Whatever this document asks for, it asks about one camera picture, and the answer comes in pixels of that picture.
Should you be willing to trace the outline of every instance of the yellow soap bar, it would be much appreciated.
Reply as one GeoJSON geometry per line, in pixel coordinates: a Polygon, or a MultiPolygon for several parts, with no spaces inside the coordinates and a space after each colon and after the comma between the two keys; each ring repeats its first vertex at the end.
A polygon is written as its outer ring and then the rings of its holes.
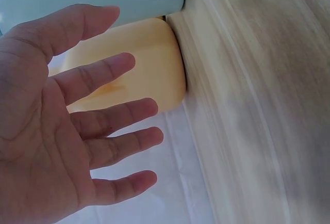
{"type": "Polygon", "coordinates": [[[177,107],[186,91],[184,66],[170,26],[154,18],[111,28],[68,51],[61,71],[87,65],[122,52],[135,67],[112,83],[68,107],[69,111],[103,109],[142,98],[154,99],[159,111],[177,107]]]}

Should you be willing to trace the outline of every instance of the open hand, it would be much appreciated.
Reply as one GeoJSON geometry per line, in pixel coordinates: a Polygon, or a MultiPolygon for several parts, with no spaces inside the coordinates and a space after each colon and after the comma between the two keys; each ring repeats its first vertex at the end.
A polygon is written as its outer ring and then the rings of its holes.
{"type": "Polygon", "coordinates": [[[160,144],[155,127],[111,133],[158,112],[151,99],[68,113],[66,106],[132,69],[121,54],[48,77],[47,64],[105,32],[117,7],[75,5],[20,24],[0,38],[0,223],[52,223],[89,205],[134,197],[157,181],[151,171],[108,181],[90,170],[160,144]]]}

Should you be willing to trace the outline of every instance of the finger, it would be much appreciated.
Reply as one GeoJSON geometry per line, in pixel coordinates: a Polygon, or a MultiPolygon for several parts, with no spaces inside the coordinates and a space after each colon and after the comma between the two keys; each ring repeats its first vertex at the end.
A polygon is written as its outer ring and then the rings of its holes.
{"type": "Polygon", "coordinates": [[[14,136],[32,115],[52,57],[103,33],[118,15],[118,7],[75,5],[20,24],[0,38],[0,96],[15,106],[0,107],[3,116],[11,117],[4,127],[7,137],[14,136]]]}
{"type": "Polygon", "coordinates": [[[62,91],[66,105],[82,99],[135,66],[134,56],[122,53],[77,67],[52,77],[62,91]]]}
{"type": "Polygon", "coordinates": [[[19,24],[3,36],[2,48],[19,57],[49,63],[79,41],[105,32],[118,18],[119,8],[73,5],[43,18],[19,24]]]}
{"type": "Polygon", "coordinates": [[[156,184],[157,175],[141,171],[119,180],[93,179],[95,200],[91,205],[111,205],[138,196],[156,184]]]}
{"type": "Polygon", "coordinates": [[[87,140],[90,169],[114,165],[128,156],[161,144],[163,138],[159,128],[151,127],[115,138],[87,140]]]}
{"type": "Polygon", "coordinates": [[[141,99],[107,109],[71,113],[71,121],[83,140],[106,137],[158,113],[153,99],[141,99]]]}

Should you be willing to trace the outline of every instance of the knuckle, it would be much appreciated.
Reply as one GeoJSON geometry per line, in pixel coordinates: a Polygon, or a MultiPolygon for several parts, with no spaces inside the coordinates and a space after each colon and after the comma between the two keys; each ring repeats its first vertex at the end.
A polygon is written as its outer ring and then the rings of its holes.
{"type": "Polygon", "coordinates": [[[77,70],[88,93],[92,93],[95,90],[95,82],[93,76],[85,66],[78,67],[77,70]]]}
{"type": "Polygon", "coordinates": [[[113,165],[113,164],[117,163],[120,159],[120,149],[119,149],[118,144],[112,140],[107,143],[108,143],[108,149],[109,149],[109,154],[110,154],[108,163],[113,165]]]}
{"type": "Polygon", "coordinates": [[[108,120],[108,115],[104,113],[104,111],[97,111],[96,115],[96,123],[98,124],[98,129],[101,131],[100,133],[102,135],[107,135],[111,127],[109,127],[109,120],[108,120]]]}

